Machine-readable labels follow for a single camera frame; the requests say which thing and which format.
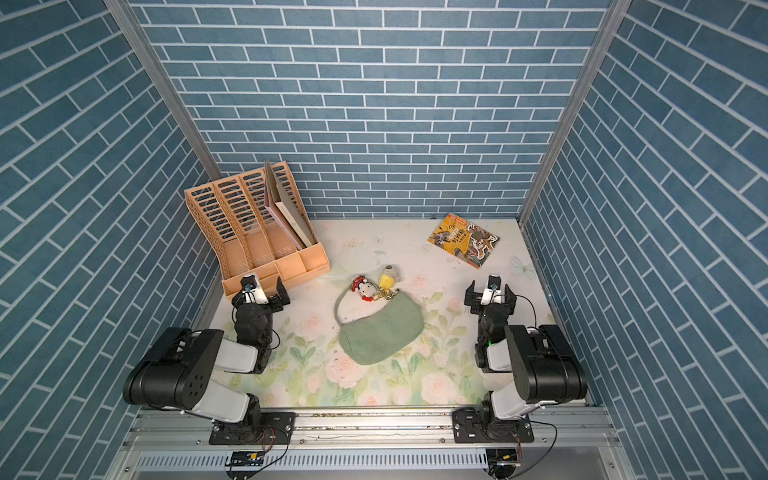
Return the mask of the green corduroy shoulder bag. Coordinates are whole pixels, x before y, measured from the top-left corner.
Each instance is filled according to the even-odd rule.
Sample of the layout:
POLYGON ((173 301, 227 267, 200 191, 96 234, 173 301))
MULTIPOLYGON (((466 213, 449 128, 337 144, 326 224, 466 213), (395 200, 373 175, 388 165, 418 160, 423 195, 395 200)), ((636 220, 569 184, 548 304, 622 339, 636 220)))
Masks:
POLYGON ((343 293, 337 298, 333 313, 340 326, 340 347, 357 364, 369 366, 386 360, 423 332, 423 309, 405 293, 398 293, 387 306, 369 316, 342 323, 339 307, 346 296, 343 293))

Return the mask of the yellow chick plush charm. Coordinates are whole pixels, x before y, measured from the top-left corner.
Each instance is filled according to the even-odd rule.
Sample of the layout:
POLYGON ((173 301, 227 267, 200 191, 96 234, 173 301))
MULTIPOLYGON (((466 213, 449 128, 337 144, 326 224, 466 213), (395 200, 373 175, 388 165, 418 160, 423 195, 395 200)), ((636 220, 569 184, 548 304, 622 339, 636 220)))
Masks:
POLYGON ((399 293, 398 281, 399 273, 397 269, 393 265, 386 265, 378 279, 380 296, 386 300, 393 299, 399 293))

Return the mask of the red white kitty charm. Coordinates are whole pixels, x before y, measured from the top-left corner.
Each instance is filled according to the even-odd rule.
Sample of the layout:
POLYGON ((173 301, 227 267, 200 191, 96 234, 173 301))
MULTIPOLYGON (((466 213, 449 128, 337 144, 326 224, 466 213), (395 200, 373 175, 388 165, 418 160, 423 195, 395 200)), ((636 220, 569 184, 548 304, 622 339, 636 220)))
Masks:
POLYGON ((363 275, 353 279, 351 290, 357 293, 365 302, 373 302, 379 297, 378 287, 363 275))

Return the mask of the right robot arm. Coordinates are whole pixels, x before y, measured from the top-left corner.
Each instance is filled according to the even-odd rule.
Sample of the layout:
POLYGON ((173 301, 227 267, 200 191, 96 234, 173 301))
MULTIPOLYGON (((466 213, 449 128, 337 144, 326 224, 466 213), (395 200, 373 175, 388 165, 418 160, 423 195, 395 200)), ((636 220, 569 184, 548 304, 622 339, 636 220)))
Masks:
POLYGON ((511 383, 488 392, 481 403, 487 436, 499 439, 540 408, 586 397, 586 375, 559 326, 511 324, 521 297, 498 276, 489 276, 483 291, 474 288, 467 288, 464 305, 478 317, 476 365, 487 374, 512 375, 511 383))

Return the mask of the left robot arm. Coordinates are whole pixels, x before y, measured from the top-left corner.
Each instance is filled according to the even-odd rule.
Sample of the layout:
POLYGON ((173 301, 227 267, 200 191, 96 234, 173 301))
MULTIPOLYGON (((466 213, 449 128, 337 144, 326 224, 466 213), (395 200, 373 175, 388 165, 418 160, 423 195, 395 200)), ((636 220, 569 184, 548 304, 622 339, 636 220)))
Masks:
POLYGON ((232 299, 236 338, 220 329, 190 330, 170 327, 128 375, 123 399, 156 410, 178 410, 209 418, 220 427, 255 429, 261 423, 259 400, 212 379, 215 371, 261 374, 273 342, 273 314, 290 304, 281 279, 267 294, 254 275, 240 280, 232 299))

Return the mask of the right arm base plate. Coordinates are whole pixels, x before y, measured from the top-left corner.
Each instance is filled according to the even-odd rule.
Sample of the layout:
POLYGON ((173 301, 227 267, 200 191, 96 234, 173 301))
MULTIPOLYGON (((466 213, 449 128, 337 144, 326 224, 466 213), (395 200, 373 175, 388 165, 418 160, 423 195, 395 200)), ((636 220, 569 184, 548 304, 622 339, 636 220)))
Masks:
POLYGON ((532 428, 525 420, 499 420, 474 407, 456 409, 451 415, 454 441, 469 443, 532 443, 532 428))

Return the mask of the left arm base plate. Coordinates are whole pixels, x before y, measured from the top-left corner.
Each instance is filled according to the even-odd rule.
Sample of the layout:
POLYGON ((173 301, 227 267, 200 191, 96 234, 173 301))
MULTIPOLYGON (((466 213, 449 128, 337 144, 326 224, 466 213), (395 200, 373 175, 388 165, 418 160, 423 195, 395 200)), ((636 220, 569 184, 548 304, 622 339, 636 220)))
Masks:
POLYGON ((238 423, 215 421, 209 444, 213 446, 288 445, 296 414, 290 411, 262 411, 256 423, 248 418, 238 423))

